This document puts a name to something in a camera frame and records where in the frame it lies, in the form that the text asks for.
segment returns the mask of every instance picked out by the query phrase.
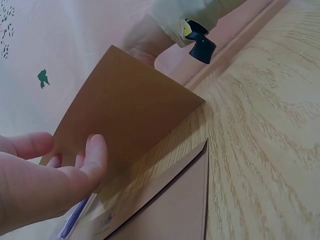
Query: blue pen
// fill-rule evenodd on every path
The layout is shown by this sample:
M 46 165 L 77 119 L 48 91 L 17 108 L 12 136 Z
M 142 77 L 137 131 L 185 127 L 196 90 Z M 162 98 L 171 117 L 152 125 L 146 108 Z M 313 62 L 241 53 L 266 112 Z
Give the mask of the blue pen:
M 90 196 L 88 196 L 86 199 L 82 200 L 79 205 L 76 207 L 74 212 L 72 213 L 71 217 L 67 221 L 62 233 L 60 234 L 60 238 L 66 239 L 69 233 L 71 232 L 72 228 L 75 226 L 76 221 L 78 220 L 80 214 L 84 210 Z

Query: wood grain surface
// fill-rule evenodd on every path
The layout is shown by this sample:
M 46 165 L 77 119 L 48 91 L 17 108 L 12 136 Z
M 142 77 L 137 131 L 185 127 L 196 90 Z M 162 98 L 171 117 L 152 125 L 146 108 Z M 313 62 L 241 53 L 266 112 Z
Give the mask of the wood grain surface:
M 292 0 L 228 64 L 203 75 L 194 91 L 206 103 L 107 186 L 79 227 L 209 138 L 207 239 L 320 239 L 319 0 Z M 47 239 L 53 221 L 3 239 Z

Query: sleeve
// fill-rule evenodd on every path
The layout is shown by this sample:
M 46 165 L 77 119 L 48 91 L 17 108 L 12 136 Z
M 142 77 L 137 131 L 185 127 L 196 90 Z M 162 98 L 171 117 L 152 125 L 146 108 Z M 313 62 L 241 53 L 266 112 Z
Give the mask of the sleeve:
M 193 20 L 210 32 L 220 18 L 246 0 L 154 0 L 150 15 L 162 30 L 180 47 L 192 41 L 183 35 L 185 19 Z

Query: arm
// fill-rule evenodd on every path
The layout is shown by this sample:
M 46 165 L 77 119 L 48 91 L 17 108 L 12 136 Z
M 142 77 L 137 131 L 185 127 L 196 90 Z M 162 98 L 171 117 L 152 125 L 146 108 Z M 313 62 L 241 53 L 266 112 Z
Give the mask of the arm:
M 162 52 L 178 44 L 192 43 L 182 32 L 182 21 L 191 19 L 211 31 L 220 18 L 246 0 L 155 0 L 151 9 L 128 32 L 121 48 L 153 66 Z

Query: open envelope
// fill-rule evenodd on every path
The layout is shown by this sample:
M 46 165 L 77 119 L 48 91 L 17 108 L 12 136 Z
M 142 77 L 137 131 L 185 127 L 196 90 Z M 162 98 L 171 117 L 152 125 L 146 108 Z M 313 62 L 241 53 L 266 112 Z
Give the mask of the open envelope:
M 68 239 L 206 239 L 208 148 L 206 140 L 121 205 L 78 225 Z M 57 239 L 62 227 L 50 239 Z
M 185 87 L 111 46 L 71 103 L 53 137 L 45 165 L 61 155 L 73 166 L 90 134 L 108 145 L 105 184 L 129 168 L 204 100 Z

